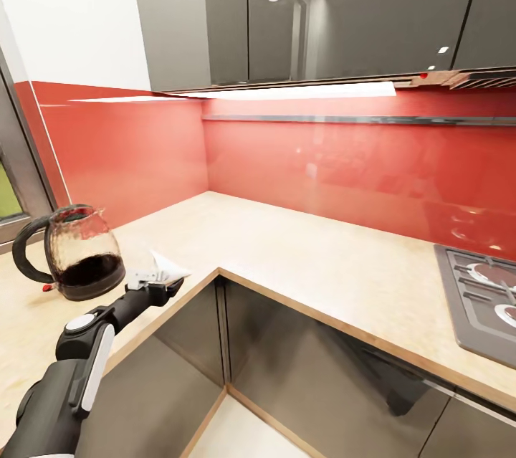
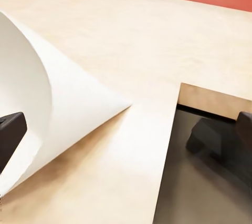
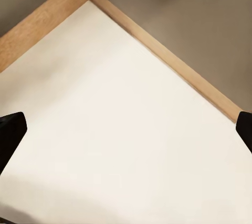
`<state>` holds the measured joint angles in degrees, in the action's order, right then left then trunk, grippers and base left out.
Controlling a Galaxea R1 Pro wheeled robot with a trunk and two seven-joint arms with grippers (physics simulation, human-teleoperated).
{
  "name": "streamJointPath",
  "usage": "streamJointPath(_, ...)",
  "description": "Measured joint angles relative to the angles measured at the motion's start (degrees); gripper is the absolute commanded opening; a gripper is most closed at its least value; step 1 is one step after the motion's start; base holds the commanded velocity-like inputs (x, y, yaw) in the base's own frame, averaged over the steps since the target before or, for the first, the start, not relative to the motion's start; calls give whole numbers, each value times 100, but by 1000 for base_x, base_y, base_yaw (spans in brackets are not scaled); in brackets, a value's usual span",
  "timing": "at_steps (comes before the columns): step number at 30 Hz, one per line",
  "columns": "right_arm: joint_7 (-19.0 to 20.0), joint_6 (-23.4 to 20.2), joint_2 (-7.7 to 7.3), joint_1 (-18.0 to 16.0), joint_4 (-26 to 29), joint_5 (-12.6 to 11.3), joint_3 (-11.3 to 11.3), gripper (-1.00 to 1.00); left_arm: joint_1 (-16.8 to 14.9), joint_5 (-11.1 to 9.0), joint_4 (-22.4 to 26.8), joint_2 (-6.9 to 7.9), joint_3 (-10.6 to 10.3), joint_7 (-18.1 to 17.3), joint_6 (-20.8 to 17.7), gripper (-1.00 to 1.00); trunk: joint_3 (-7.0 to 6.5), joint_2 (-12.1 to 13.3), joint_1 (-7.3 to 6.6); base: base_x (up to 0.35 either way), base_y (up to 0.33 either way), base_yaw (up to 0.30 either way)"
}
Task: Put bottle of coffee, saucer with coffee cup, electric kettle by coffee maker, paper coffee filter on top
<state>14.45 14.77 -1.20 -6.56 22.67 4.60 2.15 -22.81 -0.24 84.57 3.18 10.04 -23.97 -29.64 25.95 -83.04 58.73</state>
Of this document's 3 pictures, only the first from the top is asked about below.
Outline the electric kettle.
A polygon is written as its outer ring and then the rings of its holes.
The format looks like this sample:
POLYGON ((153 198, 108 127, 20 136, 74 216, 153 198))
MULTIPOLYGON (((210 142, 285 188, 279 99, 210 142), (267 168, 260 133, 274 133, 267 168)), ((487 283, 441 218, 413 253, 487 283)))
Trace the electric kettle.
POLYGON ((69 205, 40 216, 19 231, 12 244, 13 260, 32 281, 55 287, 69 301, 88 301, 113 290, 126 269, 120 247, 104 209, 69 205), (26 258, 27 240, 45 228, 44 251, 50 274, 37 270, 26 258))

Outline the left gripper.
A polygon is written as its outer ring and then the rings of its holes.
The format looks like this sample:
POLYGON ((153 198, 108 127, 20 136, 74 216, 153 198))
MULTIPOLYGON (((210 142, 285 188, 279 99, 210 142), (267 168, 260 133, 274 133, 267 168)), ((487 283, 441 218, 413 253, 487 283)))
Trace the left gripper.
POLYGON ((120 300, 128 302, 133 310, 133 319, 138 318, 141 313, 145 312, 150 306, 163 307, 170 300, 174 298, 184 283, 184 277, 170 283, 169 285, 149 282, 148 286, 143 286, 139 290, 129 290, 128 284, 124 286, 125 294, 120 297, 120 300))

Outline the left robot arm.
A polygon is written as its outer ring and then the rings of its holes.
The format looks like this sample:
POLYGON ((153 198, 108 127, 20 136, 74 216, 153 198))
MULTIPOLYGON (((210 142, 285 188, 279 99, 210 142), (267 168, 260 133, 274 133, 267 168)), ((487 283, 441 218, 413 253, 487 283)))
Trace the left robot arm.
POLYGON ((25 393, 16 431, 0 458, 74 458, 114 337, 150 306, 163 307, 176 296, 184 277, 160 283, 168 277, 164 270, 132 269, 120 299, 64 326, 55 348, 57 362, 25 393))

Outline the paper coffee filter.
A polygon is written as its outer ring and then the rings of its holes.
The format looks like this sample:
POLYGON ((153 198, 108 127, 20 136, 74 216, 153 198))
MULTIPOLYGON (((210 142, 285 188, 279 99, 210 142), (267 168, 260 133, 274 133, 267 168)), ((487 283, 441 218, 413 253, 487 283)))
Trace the paper coffee filter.
POLYGON ((185 278, 189 275, 192 275, 191 272, 178 266, 177 264, 173 263, 172 261, 160 255, 159 253, 154 252, 153 250, 151 251, 154 256, 154 263, 151 269, 158 269, 158 271, 164 270, 169 273, 168 280, 161 281, 161 284, 169 285, 170 283, 179 280, 181 277, 185 278))

